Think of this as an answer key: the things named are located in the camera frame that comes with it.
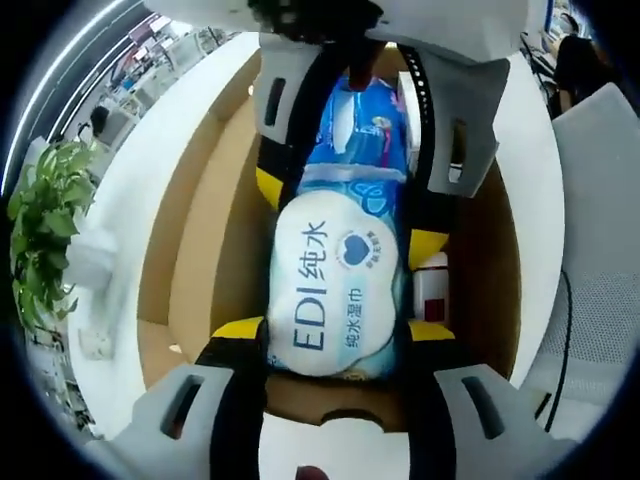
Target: person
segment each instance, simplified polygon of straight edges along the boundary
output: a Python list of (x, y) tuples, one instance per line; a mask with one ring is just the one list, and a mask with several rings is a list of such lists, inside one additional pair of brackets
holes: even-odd
[(560, 43), (554, 80), (558, 89), (549, 102), (552, 118), (562, 115), (607, 83), (619, 85), (622, 75), (597, 41), (569, 35)]

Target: wet wipes package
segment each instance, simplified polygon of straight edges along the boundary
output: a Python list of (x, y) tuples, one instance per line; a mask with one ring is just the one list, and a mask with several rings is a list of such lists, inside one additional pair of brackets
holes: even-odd
[(310, 376), (364, 380), (394, 368), (405, 279), (398, 199), (407, 165), (395, 92), (336, 85), (297, 196), (278, 218), (268, 359)]

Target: red and white item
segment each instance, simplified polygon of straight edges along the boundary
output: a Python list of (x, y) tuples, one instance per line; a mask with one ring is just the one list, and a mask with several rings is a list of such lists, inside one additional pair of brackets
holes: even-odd
[(436, 253), (413, 273), (413, 309), (417, 320), (449, 327), (449, 261)]

